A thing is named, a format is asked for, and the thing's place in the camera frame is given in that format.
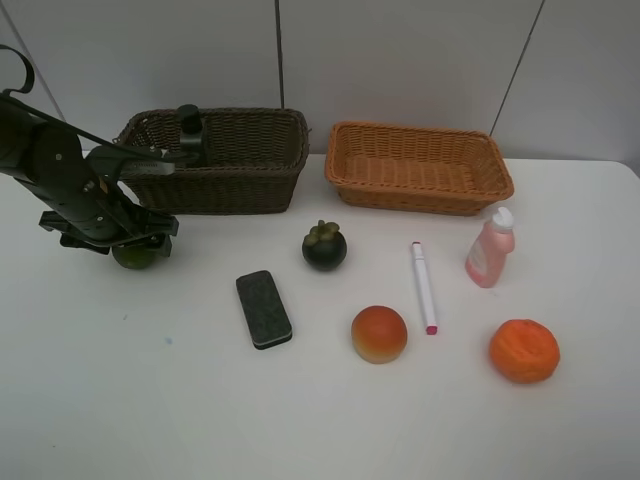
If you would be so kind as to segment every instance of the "orange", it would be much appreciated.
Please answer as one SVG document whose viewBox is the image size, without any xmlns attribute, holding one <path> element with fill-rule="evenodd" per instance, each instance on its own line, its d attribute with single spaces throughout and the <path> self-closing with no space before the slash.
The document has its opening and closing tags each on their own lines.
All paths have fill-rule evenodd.
<svg viewBox="0 0 640 480">
<path fill-rule="evenodd" d="M 560 362 L 553 334 L 533 320 L 509 320 L 489 344 L 491 362 L 514 383 L 536 383 L 549 378 Z"/>
</svg>

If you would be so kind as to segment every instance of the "mangosteen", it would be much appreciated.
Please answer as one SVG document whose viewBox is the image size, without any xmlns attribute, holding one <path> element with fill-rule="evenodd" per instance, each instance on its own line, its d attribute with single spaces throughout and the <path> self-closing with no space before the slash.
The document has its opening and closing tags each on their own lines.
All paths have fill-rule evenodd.
<svg viewBox="0 0 640 480">
<path fill-rule="evenodd" d="M 311 228 L 302 242 L 302 255 L 317 270 L 329 271 L 342 263 L 347 256 L 347 241 L 339 232 L 337 223 L 324 223 Z"/>
</svg>

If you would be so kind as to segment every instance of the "orange wicker basket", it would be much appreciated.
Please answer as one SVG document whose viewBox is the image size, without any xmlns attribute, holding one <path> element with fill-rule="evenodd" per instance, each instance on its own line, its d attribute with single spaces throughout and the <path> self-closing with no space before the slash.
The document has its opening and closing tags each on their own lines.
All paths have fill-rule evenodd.
<svg viewBox="0 0 640 480">
<path fill-rule="evenodd" d="M 325 176 L 360 207 L 474 215 L 513 195 L 498 146 L 481 132 L 338 123 Z"/>
</svg>

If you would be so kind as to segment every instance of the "white wall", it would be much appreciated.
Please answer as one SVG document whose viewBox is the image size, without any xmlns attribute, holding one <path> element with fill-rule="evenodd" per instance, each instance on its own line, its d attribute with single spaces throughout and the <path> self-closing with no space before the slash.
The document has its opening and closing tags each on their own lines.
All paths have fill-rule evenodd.
<svg viewBox="0 0 640 480">
<path fill-rule="evenodd" d="M 18 39 L 15 37 L 11 26 L 5 18 L 2 9 L 0 8 L 0 43 L 15 48 L 16 50 L 25 53 L 20 48 Z M 18 88 L 24 83 L 25 69 L 22 65 L 22 60 L 13 52 L 6 50 L 0 51 L 0 91 L 5 88 Z M 24 102 L 34 108 L 42 110 L 49 115 L 57 116 L 55 107 L 51 99 L 45 93 L 42 83 L 36 78 L 36 84 L 33 91 L 28 95 L 22 95 L 14 93 L 14 98 Z"/>
<path fill-rule="evenodd" d="M 489 131 L 541 0 L 281 0 L 287 106 L 312 150 L 371 120 Z"/>
<path fill-rule="evenodd" d="M 264 0 L 4 0 L 67 121 L 107 139 L 184 103 L 278 107 Z"/>
<path fill-rule="evenodd" d="M 548 0 L 494 136 L 510 157 L 640 171 L 640 2 Z"/>
</svg>

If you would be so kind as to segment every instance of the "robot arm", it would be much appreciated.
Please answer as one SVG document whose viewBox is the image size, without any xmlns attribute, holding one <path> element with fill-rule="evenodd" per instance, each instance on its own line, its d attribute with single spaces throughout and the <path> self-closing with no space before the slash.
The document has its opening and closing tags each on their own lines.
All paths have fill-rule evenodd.
<svg viewBox="0 0 640 480">
<path fill-rule="evenodd" d="M 0 49 L 15 52 L 3 45 Z M 137 160 L 199 161 L 204 130 L 197 128 L 197 108 L 181 107 L 187 112 L 183 125 L 189 127 L 184 142 L 181 138 L 186 155 L 112 145 L 11 98 L 11 92 L 28 93 L 33 86 L 31 64 L 19 55 L 27 68 L 25 86 L 0 94 L 0 172 L 15 178 L 53 210 L 42 214 L 40 226 L 61 232 L 62 246 L 108 254 L 111 247 L 136 245 L 168 257 L 178 221 L 135 205 L 117 182 L 121 170 Z M 102 145 L 85 159 L 77 133 Z"/>
</svg>

